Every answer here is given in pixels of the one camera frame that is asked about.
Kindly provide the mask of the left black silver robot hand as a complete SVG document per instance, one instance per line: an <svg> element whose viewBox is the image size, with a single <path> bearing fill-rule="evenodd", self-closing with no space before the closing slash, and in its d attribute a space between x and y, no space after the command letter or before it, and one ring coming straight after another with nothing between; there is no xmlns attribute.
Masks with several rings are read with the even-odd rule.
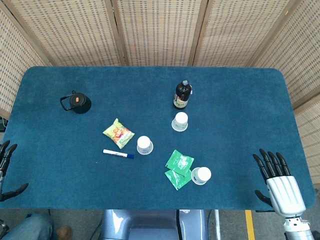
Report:
<svg viewBox="0 0 320 240"><path fill-rule="evenodd" d="M11 199L20 195L29 186L28 183L25 183L13 191L3 192L4 179L7 174L8 167L10 165L11 157L13 152L16 150L18 146L17 144L13 144L11 146L9 145L10 145L9 140L5 141L3 144L0 145L0 201L1 202L4 202L8 199Z"/></svg>

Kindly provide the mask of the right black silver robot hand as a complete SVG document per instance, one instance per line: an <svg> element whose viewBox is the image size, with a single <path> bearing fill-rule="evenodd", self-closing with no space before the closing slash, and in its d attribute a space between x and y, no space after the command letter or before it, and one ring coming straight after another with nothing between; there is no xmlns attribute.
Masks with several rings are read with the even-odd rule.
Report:
<svg viewBox="0 0 320 240"><path fill-rule="evenodd" d="M274 212L285 219L298 218L306 210L306 206L295 177L291 174L287 161L279 153L264 149L259 150L261 157L253 154L269 196L259 190L255 195L260 201L272 207Z"/></svg>

